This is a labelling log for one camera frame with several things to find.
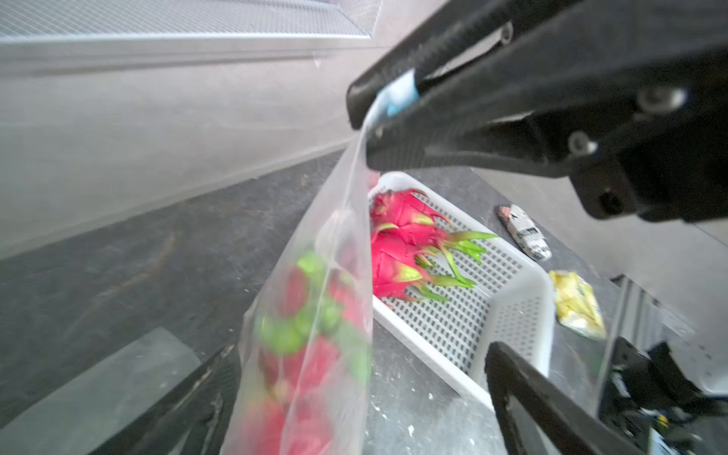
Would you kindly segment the zip-top bag with dragon fruit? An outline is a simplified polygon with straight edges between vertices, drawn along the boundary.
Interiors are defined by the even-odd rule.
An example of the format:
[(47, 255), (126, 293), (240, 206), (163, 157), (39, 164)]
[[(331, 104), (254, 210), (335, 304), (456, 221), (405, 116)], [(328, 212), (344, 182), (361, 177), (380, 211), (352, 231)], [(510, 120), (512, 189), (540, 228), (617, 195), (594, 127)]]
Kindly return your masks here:
[(246, 312), (242, 377), (226, 454), (358, 454), (373, 363), (366, 164), (373, 131), (419, 98), (412, 71), (388, 83)]

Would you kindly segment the pink dragon fruit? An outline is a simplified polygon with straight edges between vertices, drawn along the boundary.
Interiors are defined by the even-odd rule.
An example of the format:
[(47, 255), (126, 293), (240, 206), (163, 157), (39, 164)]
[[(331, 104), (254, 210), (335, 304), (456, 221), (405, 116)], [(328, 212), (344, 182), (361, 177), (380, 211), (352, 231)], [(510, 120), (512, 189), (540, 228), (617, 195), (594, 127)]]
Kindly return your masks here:
[(437, 255), (430, 246), (412, 246), (390, 233), (375, 233), (371, 239), (373, 295), (402, 301), (448, 301), (447, 297), (433, 292), (430, 286), (476, 286), (470, 279), (458, 279), (449, 275), (428, 272), (433, 267), (430, 257)]
[(445, 214), (432, 208), (428, 195), (421, 190), (383, 191), (373, 197), (370, 217), (377, 232), (390, 233), (427, 252), (442, 253), (449, 263), (453, 251), (466, 254), (478, 264), (487, 253), (477, 241), (489, 241), (496, 234), (482, 231), (455, 231)]

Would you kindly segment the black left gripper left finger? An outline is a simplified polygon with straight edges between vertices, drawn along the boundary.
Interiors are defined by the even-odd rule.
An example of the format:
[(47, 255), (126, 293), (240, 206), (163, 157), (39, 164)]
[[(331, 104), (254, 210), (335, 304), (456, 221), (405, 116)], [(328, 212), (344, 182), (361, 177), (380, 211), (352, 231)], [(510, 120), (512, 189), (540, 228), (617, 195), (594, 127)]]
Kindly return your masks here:
[(94, 454), (218, 454), (241, 380), (237, 347), (223, 347)]

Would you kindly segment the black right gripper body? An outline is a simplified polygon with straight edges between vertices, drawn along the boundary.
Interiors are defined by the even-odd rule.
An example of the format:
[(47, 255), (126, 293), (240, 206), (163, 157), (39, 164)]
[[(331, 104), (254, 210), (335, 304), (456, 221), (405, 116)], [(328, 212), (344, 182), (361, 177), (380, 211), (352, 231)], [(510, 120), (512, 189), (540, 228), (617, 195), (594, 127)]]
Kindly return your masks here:
[(727, 37), (524, 38), (537, 104), (523, 172), (596, 219), (727, 215)]

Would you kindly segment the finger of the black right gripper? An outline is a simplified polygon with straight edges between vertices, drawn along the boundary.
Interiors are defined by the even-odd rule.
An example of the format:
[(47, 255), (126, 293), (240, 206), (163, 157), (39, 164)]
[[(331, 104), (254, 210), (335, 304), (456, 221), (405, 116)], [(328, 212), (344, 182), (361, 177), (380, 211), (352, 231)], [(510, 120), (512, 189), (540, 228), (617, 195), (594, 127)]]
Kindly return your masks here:
[(450, 1), (365, 74), (365, 99), (419, 98), (367, 136), (379, 171), (434, 166), (566, 176), (724, 110), (723, 1)]
[(348, 119), (359, 130), (377, 93), (413, 69), (415, 81), (461, 55), (506, 24), (511, 39), (546, 23), (572, 1), (449, 1), (352, 83), (346, 95)]

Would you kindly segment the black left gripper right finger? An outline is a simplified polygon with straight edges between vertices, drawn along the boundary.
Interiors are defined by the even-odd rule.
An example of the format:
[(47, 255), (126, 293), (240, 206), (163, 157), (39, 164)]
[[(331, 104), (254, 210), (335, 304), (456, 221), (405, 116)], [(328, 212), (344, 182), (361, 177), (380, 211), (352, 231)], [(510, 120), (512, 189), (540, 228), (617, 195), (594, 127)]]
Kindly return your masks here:
[(491, 401), (510, 454), (532, 454), (525, 432), (513, 415), (517, 401), (537, 434), (544, 434), (562, 454), (640, 454), (642, 451), (610, 430), (563, 394), (547, 377), (501, 341), (489, 345), (485, 374)]

